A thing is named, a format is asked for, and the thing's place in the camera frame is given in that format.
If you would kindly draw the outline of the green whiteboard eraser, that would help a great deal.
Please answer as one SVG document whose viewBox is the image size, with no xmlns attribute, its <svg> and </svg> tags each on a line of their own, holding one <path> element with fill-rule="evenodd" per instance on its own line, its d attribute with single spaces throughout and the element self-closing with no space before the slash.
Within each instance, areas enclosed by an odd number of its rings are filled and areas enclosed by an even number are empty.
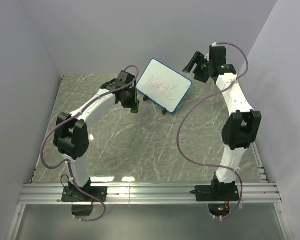
<svg viewBox="0 0 300 240">
<path fill-rule="evenodd" d="M 132 107 L 130 112 L 133 113 L 133 114 L 137 114 L 139 112 L 139 108 L 138 107 Z"/>
</svg>

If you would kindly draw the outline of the blue framed whiteboard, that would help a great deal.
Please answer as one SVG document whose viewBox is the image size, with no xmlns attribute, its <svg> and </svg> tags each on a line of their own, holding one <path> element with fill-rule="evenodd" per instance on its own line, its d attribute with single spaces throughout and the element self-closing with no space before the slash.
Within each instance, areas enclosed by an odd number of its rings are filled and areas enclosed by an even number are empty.
<svg viewBox="0 0 300 240">
<path fill-rule="evenodd" d="M 186 96 L 193 82 L 153 58 L 137 82 L 137 90 L 150 100 L 174 113 Z"/>
</svg>

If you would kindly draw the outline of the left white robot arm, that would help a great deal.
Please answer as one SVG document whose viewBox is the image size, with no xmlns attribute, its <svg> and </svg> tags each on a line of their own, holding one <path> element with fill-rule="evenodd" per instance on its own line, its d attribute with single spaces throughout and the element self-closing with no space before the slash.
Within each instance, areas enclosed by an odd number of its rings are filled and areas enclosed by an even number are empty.
<svg viewBox="0 0 300 240">
<path fill-rule="evenodd" d="M 86 167 L 86 152 L 90 145 L 89 127 L 105 111 L 117 104 L 138 113 L 136 77 L 122 70 L 117 78 L 104 83 L 98 92 L 80 108 L 69 114 L 60 113 L 57 125 L 66 122 L 54 132 L 53 144 L 71 167 L 68 195 L 86 201 L 94 195 L 91 178 Z"/>
</svg>

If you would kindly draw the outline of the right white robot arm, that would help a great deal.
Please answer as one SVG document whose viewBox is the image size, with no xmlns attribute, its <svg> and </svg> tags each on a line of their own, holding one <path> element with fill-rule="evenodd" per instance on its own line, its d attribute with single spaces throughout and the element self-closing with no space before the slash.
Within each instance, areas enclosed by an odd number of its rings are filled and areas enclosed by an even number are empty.
<svg viewBox="0 0 300 240">
<path fill-rule="evenodd" d="M 222 129 L 224 152 L 210 185 L 195 186 L 193 194 L 198 202 L 238 201 L 236 185 L 243 155 L 255 142 L 262 120 L 260 111 L 248 103 L 239 83 L 240 75 L 227 63 L 227 43 L 213 43 L 209 53 L 197 51 L 183 72 L 193 72 L 194 79 L 206 83 L 213 79 L 226 103 L 229 117 Z"/>
</svg>

